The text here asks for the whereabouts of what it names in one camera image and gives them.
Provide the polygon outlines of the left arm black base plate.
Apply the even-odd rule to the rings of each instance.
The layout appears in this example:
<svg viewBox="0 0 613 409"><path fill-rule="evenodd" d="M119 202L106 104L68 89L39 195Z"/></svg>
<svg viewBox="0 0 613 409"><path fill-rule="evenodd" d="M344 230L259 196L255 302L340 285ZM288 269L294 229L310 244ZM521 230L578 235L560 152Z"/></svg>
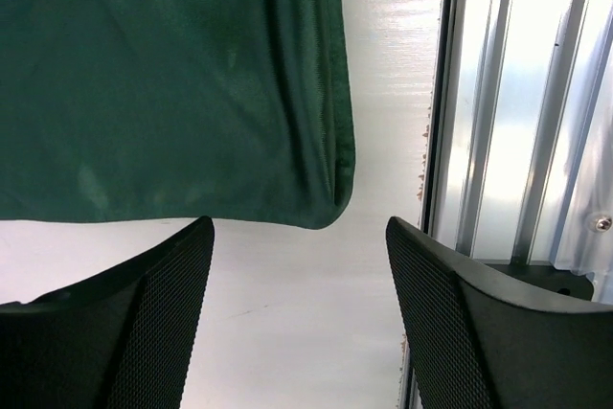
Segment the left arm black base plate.
<svg viewBox="0 0 613 409"><path fill-rule="evenodd" d="M591 301L594 286L586 276L575 275L568 270L559 270L549 263L518 265L510 263L487 262L493 268L516 280L531 284L561 295Z"/></svg>

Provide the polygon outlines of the green cloth napkin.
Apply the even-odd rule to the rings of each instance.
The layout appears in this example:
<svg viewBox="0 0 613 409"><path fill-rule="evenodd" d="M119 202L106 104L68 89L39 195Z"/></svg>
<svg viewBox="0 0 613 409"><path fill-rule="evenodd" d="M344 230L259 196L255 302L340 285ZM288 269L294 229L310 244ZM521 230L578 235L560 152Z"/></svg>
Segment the green cloth napkin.
<svg viewBox="0 0 613 409"><path fill-rule="evenodd" d="M342 0L1 0L1 217L331 225Z"/></svg>

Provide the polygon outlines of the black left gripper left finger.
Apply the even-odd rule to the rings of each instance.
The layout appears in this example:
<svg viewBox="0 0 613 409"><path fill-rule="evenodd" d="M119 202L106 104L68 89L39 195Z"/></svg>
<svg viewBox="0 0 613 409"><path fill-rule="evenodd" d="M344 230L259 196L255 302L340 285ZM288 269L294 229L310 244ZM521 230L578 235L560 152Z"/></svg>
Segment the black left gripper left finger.
<svg viewBox="0 0 613 409"><path fill-rule="evenodd" d="M3 304L2 407L180 407L214 241L201 217L86 280Z"/></svg>

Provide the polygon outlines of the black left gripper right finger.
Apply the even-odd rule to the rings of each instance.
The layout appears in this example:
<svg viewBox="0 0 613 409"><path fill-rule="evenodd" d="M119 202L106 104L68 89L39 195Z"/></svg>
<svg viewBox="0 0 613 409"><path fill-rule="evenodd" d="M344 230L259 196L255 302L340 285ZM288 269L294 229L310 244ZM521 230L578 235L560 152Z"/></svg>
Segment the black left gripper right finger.
<svg viewBox="0 0 613 409"><path fill-rule="evenodd" d="M611 406L611 306L517 280L399 217L386 245L424 407Z"/></svg>

